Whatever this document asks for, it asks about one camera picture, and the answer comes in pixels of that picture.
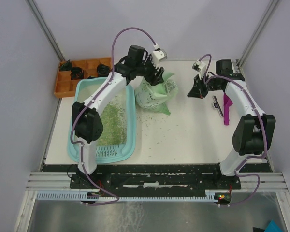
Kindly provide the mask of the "green cat litter bag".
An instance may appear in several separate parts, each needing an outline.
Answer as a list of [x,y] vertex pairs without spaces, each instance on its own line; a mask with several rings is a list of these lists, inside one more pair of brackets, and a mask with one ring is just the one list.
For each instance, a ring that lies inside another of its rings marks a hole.
[[162,78],[164,82],[151,86],[144,78],[139,86],[134,90],[136,103],[146,111],[153,113],[163,113],[170,115],[167,101],[171,100],[178,93],[178,85],[172,79],[175,74],[164,72]]

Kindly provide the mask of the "white plastic clip tool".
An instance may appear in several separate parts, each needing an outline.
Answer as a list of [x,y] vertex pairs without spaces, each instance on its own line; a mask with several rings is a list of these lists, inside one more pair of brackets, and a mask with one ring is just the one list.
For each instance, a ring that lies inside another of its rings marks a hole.
[[215,95],[213,96],[213,108],[216,109],[216,110],[218,110],[219,115],[221,117],[224,117],[223,111],[222,111],[222,109],[221,109],[221,107],[219,105],[219,102],[217,100],[217,97]]

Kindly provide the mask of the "magenta plastic litter scoop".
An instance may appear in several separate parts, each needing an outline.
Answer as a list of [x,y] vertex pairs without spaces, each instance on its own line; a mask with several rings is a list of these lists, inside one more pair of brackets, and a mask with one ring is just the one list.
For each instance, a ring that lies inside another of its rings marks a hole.
[[223,117],[224,125],[228,126],[230,124],[230,107],[233,105],[230,97],[224,93],[223,95]]

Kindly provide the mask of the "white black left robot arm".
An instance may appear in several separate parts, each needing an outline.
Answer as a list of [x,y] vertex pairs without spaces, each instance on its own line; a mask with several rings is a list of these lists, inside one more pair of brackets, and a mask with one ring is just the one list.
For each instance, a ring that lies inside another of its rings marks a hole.
[[151,86],[163,83],[164,68],[160,62],[167,59],[167,53],[154,46],[148,53],[143,47],[131,45],[126,56],[113,66],[103,84],[83,102],[72,105],[71,143],[79,144],[78,169],[84,174],[80,182],[86,188],[97,184],[93,172],[97,168],[96,144],[103,132],[101,115],[108,103],[136,77],[143,77]]

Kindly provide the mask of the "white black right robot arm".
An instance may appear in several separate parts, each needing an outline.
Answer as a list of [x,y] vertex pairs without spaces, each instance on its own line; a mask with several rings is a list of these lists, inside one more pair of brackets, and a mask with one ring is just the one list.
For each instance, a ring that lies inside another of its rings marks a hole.
[[233,68],[229,59],[216,62],[216,74],[209,76],[208,64],[197,60],[192,68],[197,72],[189,98],[203,99],[210,91],[223,91],[224,123],[229,123],[230,107],[235,107],[240,120],[232,136],[233,149],[219,165],[220,173],[213,175],[212,183],[218,189],[230,183],[249,159],[264,159],[269,150],[276,119],[266,114],[248,91],[244,76]]

